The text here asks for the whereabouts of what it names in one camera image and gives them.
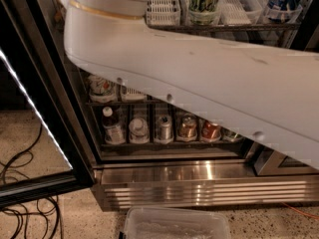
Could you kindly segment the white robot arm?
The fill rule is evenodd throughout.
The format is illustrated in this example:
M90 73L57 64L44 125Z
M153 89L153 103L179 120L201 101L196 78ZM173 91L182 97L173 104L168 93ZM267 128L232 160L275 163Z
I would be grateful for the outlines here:
M319 168L315 53L159 31L148 0L62 0L79 68Z

